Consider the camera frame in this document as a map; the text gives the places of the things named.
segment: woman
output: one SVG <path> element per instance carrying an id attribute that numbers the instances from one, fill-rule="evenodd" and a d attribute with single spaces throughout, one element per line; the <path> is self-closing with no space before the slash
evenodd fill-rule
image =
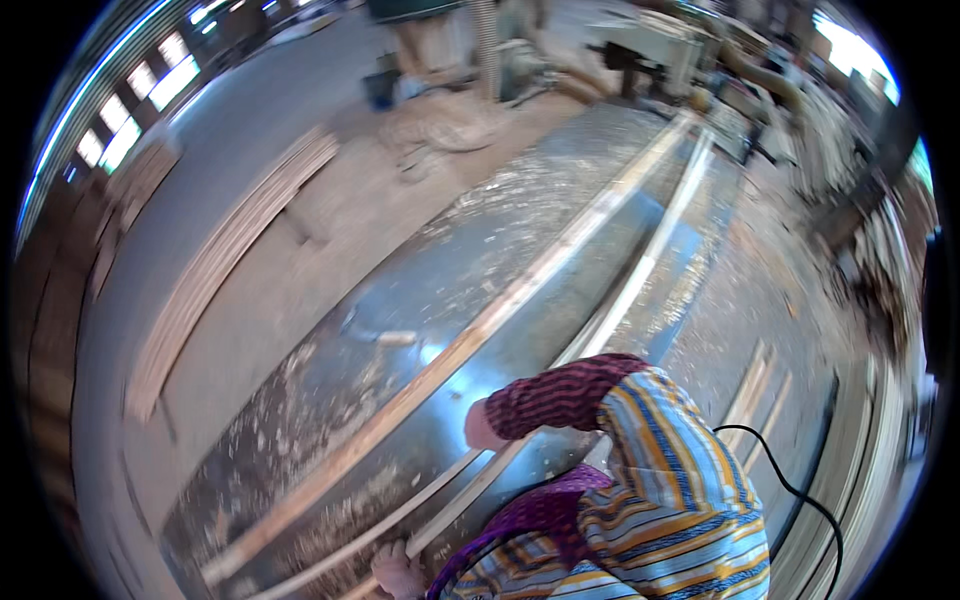
<path id="1" fill-rule="evenodd" d="M 696 405 L 661 369 L 603 354 L 519 379 L 470 407 L 474 448 L 541 425 L 603 430 L 613 479 L 580 465 L 507 505 L 430 588 L 402 541 L 373 574 L 396 600 L 766 595 L 760 500 Z"/>

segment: hand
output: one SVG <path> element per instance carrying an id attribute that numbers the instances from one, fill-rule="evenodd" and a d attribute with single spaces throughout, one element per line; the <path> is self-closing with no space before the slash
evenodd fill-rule
<path id="1" fill-rule="evenodd" d="M 507 440 L 496 435 L 490 422 L 487 420 L 486 400 L 473 402 L 467 412 L 467 421 L 464 423 L 464 435 L 467 445 L 479 450 L 498 451 L 507 444 Z"/>
<path id="2" fill-rule="evenodd" d="M 414 600 L 426 592 L 420 560 L 408 559 L 406 548 L 404 540 L 387 543 L 380 546 L 371 563 L 376 582 L 395 600 Z"/>

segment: striped shirt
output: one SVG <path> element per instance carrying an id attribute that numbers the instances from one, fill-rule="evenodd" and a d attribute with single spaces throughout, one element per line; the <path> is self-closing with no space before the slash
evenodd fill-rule
<path id="1" fill-rule="evenodd" d="M 518 380 L 487 400 L 504 439 L 538 426 L 600 429 L 613 485 L 585 492 L 576 523 L 591 557 L 572 569 L 543 532 L 482 548 L 441 597 L 764 597 L 770 561 L 753 485 L 686 392 L 629 354 Z"/>

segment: workbench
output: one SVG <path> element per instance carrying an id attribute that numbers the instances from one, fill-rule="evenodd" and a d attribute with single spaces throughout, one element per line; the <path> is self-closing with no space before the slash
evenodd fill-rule
<path id="1" fill-rule="evenodd" d="M 693 148 L 692 135 L 358 468 L 232 577 L 212 590 L 203 583 L 200 566 L 306 473 L 323 468 L 324 456 L 429 364 L 666 123 L 647 111 L 588 109 L 457 199 L 343 298 L 253 395 L 168 515 L 159 542 L 184 594 L 239 599 L 275 585 L 369 529 L 463 456 L 470 404 L 546 368 L 652 235 Z M 729 219 L 739 177 L 739 167 L 718 153 L 691 205 L 690 221 L 684 216 L 651 278 L 653 296 L 641 296 L 648 300 L 618 328 L 620 349 L 632 347 L 655 364 L 662 359 Z M 397 330 L 415 331 L 417 341 L 391 347 L 365 336 Z M 567 429 L 539 433 L 427 548 L 427 573 L 435 573 L 511 498 L 579 463 L 596 439 Z M 385 538 L 420 527 L 491 456 L 474 461 Z M 296 595 L 338 597 L 369 574 L 371 552 Z"/>

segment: electric cord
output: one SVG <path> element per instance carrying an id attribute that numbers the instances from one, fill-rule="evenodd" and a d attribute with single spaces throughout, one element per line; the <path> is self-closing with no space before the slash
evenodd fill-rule
<path id="1" fill-rule="evenodd" d="M 825 600 L 829 599 L 830 595 L 833 593 L 833 587 L 836 586 L 837 584 L 837 578 L 840 576 L 840 565 L 843 562 L 843 534 L 840 532 L 840 525 L 837 524 L 836 519 L 833 518 L 833 515 L 830 514 L 830 511 L 824 508 L 824 506 L 820 502 L 817 502 L 810 496 L 806 495 L 800 490 L 797 490 L 796 488 L 791 486 L 789 482 L 787 482 L 786 478 L 783 476 L 783 473 L 780 472 L 780 466 L 778 466 L 777 461 L 774 460 L 774 455 L 770 451 L 770 446 L 767 445 L 767 441 L 764 440 L 763 436 L 761 436 L 756 430 L 754 430 L 753 427 L 748 427 L 747 425 L 720 425 L 719 427 L 713 428 L 713 433 L 717 433 L 718 431 L 723 431 L 724 429 L 742 429 L 743 431 L 748 431 L 751 434 L 753 434 L 754 437 L 761 444 L 763 444 L 763 449 L 767 453 L 767 458 L 770 459 L 770 465 L 774 468 L 774 472 L 777 474 L 777 478 L 780 480 L 780 484 L 788 492 L 797 496 L 803 502 L 806 502 L 807 504 L 812 506 L 814 509 L 816 509 L 817 512 L 819 512 L 821 515 L 824 516 L 824 518 L 830 524 L 830 527 L 833 528 L 833 538 L 837 542 L 837 564 L 833 568 L 833 579 L 830 580 L 830 587 L 827 589 L 827 595 L 824 596 Z"/>

